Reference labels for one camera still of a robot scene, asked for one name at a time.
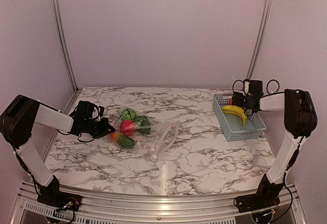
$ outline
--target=banana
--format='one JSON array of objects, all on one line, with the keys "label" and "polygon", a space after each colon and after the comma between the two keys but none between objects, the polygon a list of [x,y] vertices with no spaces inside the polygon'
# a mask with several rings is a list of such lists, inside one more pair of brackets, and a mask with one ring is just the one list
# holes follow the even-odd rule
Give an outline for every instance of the banana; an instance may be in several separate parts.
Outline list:
[{"label": "banana", "polygon": [[221,108],[223,113],[233,114],[239,117],[243,121],[243,126],[246,125],[247,116],[244,114],[244,109],[234,105],[226,105]]}]

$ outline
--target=clear plastic bag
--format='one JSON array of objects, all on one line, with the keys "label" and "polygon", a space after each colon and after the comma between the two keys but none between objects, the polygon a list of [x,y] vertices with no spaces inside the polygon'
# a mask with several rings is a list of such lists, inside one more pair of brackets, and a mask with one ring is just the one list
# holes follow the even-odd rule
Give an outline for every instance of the clear plastic bag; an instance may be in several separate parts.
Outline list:
[{"label": "clear plastic bag", "polygon": [[111,125],[116,132],[110,140],[125,150],[156,160],[160,152],[168,150],[176,141],[179,121],[158,120],[130,108],[121,108]]}]

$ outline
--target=marble tabletop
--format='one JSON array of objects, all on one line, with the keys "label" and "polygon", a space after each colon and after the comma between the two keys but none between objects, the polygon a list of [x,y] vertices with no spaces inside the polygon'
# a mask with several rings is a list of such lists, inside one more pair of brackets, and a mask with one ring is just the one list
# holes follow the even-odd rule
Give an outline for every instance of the marble tabletop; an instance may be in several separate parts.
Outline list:
[{"label": "marble tabletop", "polygon": [[108,137],[90,143],[58,135],[46,165],[60,183],[99,191],[197,195],[257,188],[274,162],[270,145],[258,139],[226,142],[212,109],[217,89],[84,88],[78,101],[105,107],[104,116],[130,107],[156,119],[180,120],[175,144],[155,162],[121,150]]}]

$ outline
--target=plastic basket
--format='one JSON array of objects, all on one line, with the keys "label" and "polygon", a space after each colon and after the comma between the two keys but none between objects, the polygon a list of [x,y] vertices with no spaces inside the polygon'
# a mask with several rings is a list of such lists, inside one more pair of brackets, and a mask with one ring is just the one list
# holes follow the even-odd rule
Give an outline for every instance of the plastic basket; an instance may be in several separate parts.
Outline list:
[{"label": "plastic basket", "polygon": [[258,138],[266,129],[258,113],[248,117],[245,126],[242,120],[232,114],[224,114],[221,107],[229,105],[230,97],[223,94],[214,95],[213,109],[218,118],[221,129],[224,132],[226,141],[238,141]]}]

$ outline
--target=pink-tinted wall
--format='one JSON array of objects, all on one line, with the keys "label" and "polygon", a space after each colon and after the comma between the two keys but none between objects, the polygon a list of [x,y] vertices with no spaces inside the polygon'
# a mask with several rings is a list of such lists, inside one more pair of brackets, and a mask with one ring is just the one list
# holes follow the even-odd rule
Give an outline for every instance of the pink-tinted wall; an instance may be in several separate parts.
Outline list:
[{"label": "pink-tinted wall", "polygon": [[[64,109],[72,89],[55,28],[51,0],[0,0],[0,113],[18,94]],[[33,142],[43,153],[52,130],[36,127]],[[0,135],[0,222],[8,223],[26,177]]]},{"label": "pink-tinted wall", "polygon": [[79,86],[230,88],[264,0],[60,0]]},{"label": "pink-tinted wall", "polygon": [[[291,171],[308,223],[326,223],[327,198],[327,0],[273,0],[256,79],[278,79],[282,88],[310,92],[318,127]],[[277,153],[283,113],[262,114]]]}]

